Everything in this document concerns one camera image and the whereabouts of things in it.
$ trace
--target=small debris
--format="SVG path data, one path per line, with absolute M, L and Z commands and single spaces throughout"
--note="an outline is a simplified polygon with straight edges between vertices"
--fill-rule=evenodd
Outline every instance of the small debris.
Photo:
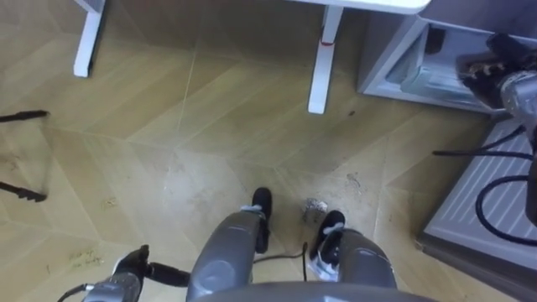
M 302 213 L 302 221 L 306 224 L 316 225 L 321 222 L 321 218 L 328 212 L 328 204 L 316 198 L 308 198 L 305 200 L 304 212 Z

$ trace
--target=black shoe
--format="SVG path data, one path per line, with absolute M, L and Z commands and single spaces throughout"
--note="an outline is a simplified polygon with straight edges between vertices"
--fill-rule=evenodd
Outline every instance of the black shoe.
M 269 219 L 272 216 L 272 193 L 267 188 L 258 188 L 253 193 L 252 206 L 261 206 L 265 219 L 259 222 L 258 241 L 255 245 L 256 253 L 265 253 L 269 249 Z
M 341 230 L 345 226 L 345 216 L 340 211 L 329 212 L 317 232 L 315 244 L 310 250 L 310 260 L 318 256 L 321 261 L 333 267 L 339 264 L 339 245 L 341 243 Z

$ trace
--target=dirt stain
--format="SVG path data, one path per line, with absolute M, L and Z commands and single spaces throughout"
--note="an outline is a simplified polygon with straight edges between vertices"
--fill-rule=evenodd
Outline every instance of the dirt stain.
M 355 172 L 355 173 L 349 173 L 347 174 L 347 180 L 349 181 L 349 184 L 358 191 L 359 194 L 361 194 L 361 190 L 360 188 L 362 188 L 362 185 L 360 184 L 360 182 L 358 181 L 357 179 L 357 175 L 358 173 Z
M 116 197 L 110 197 L 102 201 L 101 207 L 103 210 L 108 210 L 117 206 Z
M 93 249 L 73 253 L 69 256 L 72 268 L 98 267 L 104 263 L 102 257 Z

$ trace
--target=white table leg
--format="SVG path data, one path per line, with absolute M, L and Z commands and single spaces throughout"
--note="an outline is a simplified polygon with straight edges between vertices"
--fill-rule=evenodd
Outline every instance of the white table leg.
M 75 0 L 87 11 L 86 23 L 82 30 L 81 42 L 76 52 L 73 72 L 75 76 L 88 77 L 90 75 L 91 57 L 95 49 L 99 26 L 101 26 L 106 0 Z
M 308 102 L 308 112 L 310 113 L 323 114 L 325 112 L 334 58 L 334 40 L 336 39 L 337 28 L 341 22 L 342 15 L 343 7 L 333 5 L 325 7 L 322 36 L 319 41 L 313 79 L 311 80 L 310 100 Z

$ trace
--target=gray metal panel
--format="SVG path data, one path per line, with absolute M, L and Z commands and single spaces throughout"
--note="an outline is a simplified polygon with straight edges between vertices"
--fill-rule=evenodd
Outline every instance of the gray metal panel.
M 499 123 L 485 143 L 498 140 L 517 126 L 512 121 Z M 531 153 L 525 136 L 496 150 Z M 503 176 L 528 174 L 529 165 L 530 162 L 523 159 L 475 158 L 433 216 L 425 233 L 527 268 L 537 268 L 536 247 L 520 246 L 495 237 L 480 224 L 474 210 L 477 195 L 485 185 Z M 537 238 L 535 227 L 524 214 L 525 196 L 525 183 L 499 186 L 483 204 L 487 219 L 496 228 L 511 235 Z
M 537 38 L 535 0 L 432 0 L 420 16 L 432 22 Z
M 423 253 L 467 273 L 517 301 L 537 301 L 537 272 L 453 242 L 421 233 Z

